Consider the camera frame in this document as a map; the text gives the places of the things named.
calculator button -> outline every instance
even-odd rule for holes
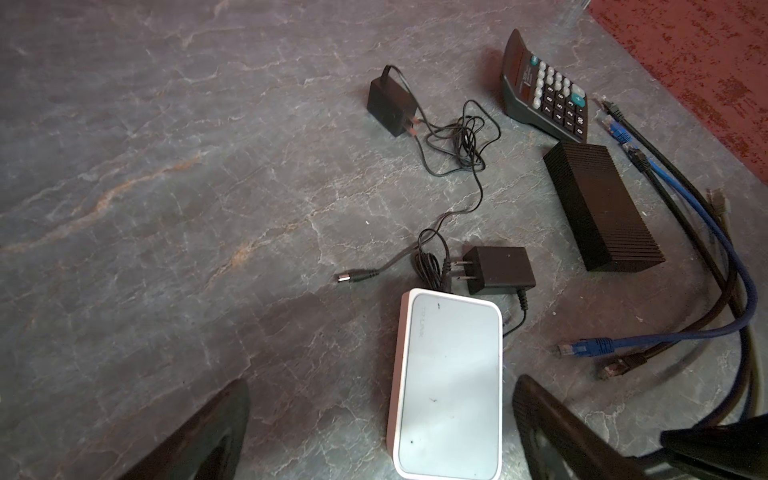
[[[574,91],[574,92],[571,94],[571,100],[572,100],[572,101],[573,101],[573,102],[574,102],[576,105],[578,105],[579,107],[582,107],[582,108],[583,108],[583,107],[584,107],[584,106],[587,104],[587,102],[586,102],[586,101],[584,101],[584,97],[582,97],[581,95],[579,95],[579,94],[578,94],[578,93],[576,93],[575,91]]]

blue ethernet cable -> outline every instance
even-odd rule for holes
[[[630,142],[632,137],[619,123],[612,121],[608,125],[611,135],[619,140],[622,144]],[[640,335],[631,336],[623,339],[609,339],[609,338],[593,338],[583,339],[576,343],[564,344],[558,346],[561,355],[573,355],[573,356],[600,356],[612,353],[616,349],[629,347],[629,346],[642,346],[651,343],[662,342],[679,342],[681,340],[699,340],[710,339],[718,336],[729,335],[735,333],[745,326],[747,326],[752,319],[755,310],[757,308],[757,287],[752,281],[749,272],[746,270],[743,262],[736,253],[733,245],[726,237],[725,233],[717,226],[717,223],[710,217],[707,211],[701,206],[701,204],[680,185],[677,180],[673,179],[666,171],[655,164],[651,159],[648,159],[650,167],[654,172],[661,177],[662,180],[675,189],[691,207],[701,216],[704,223],[712,230],[715,237],[723,244],[723,248],[728,253],[728,257],[733,260],[734,266],[737,272],[741,276],[744,282],[744,288],[746,290],[746,307],[744,313],[738,319],[734,320],[728,325],[721,326],[716,329],[700,330],[698,332],[678,332],[678,333],[665,333],[658,335]]]

calculator keypad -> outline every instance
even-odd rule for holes
[[[535,90],[531,104],[553,124],[584,140],[587,123],[584,90],[535,56],[531,56],[531,64],[538,66],[540,87]]]

red carpet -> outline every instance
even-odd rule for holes
[[[768,184],[766,0],[593,0],[590,12]]]

black box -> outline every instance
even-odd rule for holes
[[[639,272],[664,262],[606,147],[560,142],[544,163],[587,270]]]

